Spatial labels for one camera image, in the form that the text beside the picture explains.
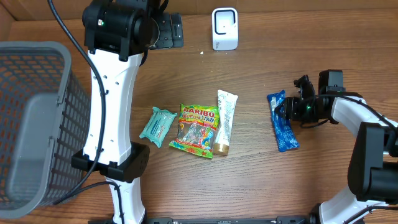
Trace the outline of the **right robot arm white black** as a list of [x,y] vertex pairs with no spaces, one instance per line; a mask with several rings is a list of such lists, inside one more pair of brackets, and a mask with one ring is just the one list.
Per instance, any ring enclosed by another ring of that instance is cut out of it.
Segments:
[[370,107],[359,93],[346,91],[341,70],[320,72],[318,89],[309,77],[294,80],[298,96],[284,91],[268,95],[279,151],[299,147],[291,122],[303,129],[327,122],[342,124],[356,138],[348,167],[348,185],[320,203],[307,217],[285,218],[292,223],[363,223],[375,210],[397,210],[397,122]]

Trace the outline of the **blue snack wrapper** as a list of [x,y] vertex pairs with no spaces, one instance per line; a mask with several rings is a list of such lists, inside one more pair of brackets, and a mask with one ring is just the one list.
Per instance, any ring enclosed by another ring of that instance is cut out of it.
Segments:
[[298,149],[300,147],[297,141],[289,120],[278,120],[274,115],[274,108],[278,102],[285,99],[285,90],[281,90],[278,93],[271,93],[267,95],[267,100],[269,102],[271,111],[271,120],[274,128],[278,150],[279,152],[285,152],[293,149]]

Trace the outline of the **white tube with gold cap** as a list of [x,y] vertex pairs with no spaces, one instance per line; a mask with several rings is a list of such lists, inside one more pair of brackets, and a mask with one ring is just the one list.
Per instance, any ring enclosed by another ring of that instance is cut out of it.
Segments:
[[213,152],[217,155],[228,155],[237,99],[237,95],[228,93],[227,91],[218,90],[220,126],[213,146]]

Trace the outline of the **teal wet wipes pack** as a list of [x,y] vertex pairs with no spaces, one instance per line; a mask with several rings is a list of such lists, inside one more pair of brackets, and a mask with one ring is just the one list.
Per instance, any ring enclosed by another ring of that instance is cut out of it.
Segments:
[[172,113],[168,110],[161,110],[158,107],[153,107],[152,109],[153,114],[139,137],[141,139],[147,138],[158,148],[161,148],[165,136],[177,116],[177,113]]

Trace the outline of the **Haribo gummy candy bag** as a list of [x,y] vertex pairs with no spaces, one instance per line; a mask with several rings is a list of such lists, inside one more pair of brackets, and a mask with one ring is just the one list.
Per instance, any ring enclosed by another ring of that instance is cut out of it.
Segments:
[[212,159],[219,121],[217,106],[181,104],[177,137],[169,143],[169,146]]

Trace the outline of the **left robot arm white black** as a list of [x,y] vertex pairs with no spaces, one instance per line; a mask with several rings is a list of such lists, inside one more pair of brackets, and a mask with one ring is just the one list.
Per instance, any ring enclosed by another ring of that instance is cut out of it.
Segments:
[[112,223],[143,223],[141,182],[149,147],[130,139],[134,82],[150,49],[183,46],[180,14],[167,1],[93,1],[85,8],[84,45],[91,67],[90,125],[72,166],[99,172],[111,189]]

